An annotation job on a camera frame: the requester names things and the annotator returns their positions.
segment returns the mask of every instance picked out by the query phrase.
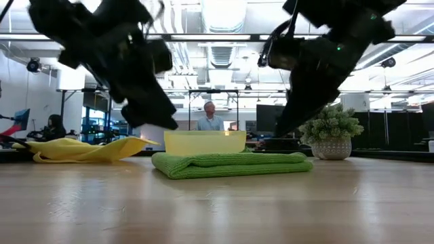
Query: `folded green towel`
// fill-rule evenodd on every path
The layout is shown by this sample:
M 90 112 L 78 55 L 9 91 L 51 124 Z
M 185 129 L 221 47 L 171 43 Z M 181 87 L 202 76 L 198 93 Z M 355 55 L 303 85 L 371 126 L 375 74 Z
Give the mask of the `folded green towel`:
M 313 168 L 306 155 L 271 153 L 214 153 L 190 157 L 172 156 L 157 152 L 152 164 L 173 180 L 221 176 L 250 176 L 305 172 Z

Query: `potted plant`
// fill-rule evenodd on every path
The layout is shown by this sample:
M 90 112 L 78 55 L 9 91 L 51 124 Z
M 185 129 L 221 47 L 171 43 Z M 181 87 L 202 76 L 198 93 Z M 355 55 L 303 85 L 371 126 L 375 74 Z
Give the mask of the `potted plant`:
M 312 148 L 313 156 L 325 160 L 343 160 L 351 154 L 351 138 L 363 132 L 353 109 L 341 104 L 325 107 L 318 115 L 300 126 L 301 141 Z

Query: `table surface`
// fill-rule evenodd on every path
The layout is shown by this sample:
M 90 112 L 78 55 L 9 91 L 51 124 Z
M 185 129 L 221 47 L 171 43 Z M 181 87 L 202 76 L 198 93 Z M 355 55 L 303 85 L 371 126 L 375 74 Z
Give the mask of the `table surface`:
M 429 164 L 350 158 L 309 173 L 168 180 L 149 160 L 0 165 L 1 243 L 434 240 Z

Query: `ceiling duct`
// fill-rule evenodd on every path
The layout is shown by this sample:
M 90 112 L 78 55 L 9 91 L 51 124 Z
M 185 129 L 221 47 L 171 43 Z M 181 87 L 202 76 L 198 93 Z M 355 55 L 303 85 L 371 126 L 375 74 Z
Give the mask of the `ceiling duct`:
M 411 28 L 408 32 L 412 33 L 413 35 L 432 35 L 434 33 L 434 16 L 427 18 L 414 28 Z M 356 70 L 361 70 L 378 64 L 379 62 L 382 62 L 387 58 L 390 58 L 404 50 L 407 50 L 414 45 L 415 44 L 413 43 L 401 43 L 393 45 L 388 44 L 378 49 L 375 49 L 373 52 L 364 56 L 360 60 L 359 64 L 356 67 Z
M 247 12 L 246 0 L 201 0 L 202 25 L 205 33 L 242 33 Z M 225 46 L 213 44 L 207 47 L 208 65 L 214 68 L 229 68 L 237 48 L 230 43 Z M 212 85 L 231 82 L 233 70 L 209 70 Z

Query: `woman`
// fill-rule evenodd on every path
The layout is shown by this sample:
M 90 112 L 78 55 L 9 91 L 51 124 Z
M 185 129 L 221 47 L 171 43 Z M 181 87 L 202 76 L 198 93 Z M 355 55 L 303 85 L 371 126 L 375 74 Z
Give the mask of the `woman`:
M 48 118 L 48 127 L 44 129 L 43 141 L 48 142 L 66 136 L 66 130 L 63 127 L 62 117 L 60 115 L 50 115 Z

